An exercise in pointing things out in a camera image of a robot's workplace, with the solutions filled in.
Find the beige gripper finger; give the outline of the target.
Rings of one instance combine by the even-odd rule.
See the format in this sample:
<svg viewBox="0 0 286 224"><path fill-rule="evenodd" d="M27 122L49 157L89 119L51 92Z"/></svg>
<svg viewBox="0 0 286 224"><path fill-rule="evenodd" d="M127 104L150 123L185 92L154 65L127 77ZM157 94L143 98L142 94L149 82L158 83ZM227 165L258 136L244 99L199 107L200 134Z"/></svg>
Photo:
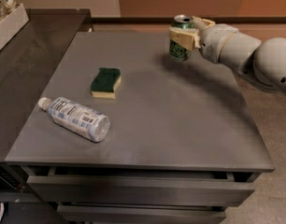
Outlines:
<svg viewBox="0 0 286 224"><path fill-rule="evenodd" d="M178 27L169 28L170 39L187 50L201 48L199 30L194 28L181 29Z"/></svg>
<svg viewBox="0 0 286 224"><path fill-rule="evenodd" d="M194 27L198 29L199 31L203 31L207 29L208 27L216 24L215 21L199 18L196 16L193 16L193 23L194 23Z"/></svg>

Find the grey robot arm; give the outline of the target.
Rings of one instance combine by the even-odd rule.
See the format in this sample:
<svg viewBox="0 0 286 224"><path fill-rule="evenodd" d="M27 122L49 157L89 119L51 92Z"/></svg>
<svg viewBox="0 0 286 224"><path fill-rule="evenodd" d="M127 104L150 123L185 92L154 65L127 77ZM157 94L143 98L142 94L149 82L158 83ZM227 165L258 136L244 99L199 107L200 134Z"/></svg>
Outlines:
<svg viewBox="0 0 286 224"><path fill-rule="evenodd" d="M197 49L207 61L223 64L261 91L286 95L286 38L265 42L225 23L178 15L169 27L170 57L184 62Z"/></svg>

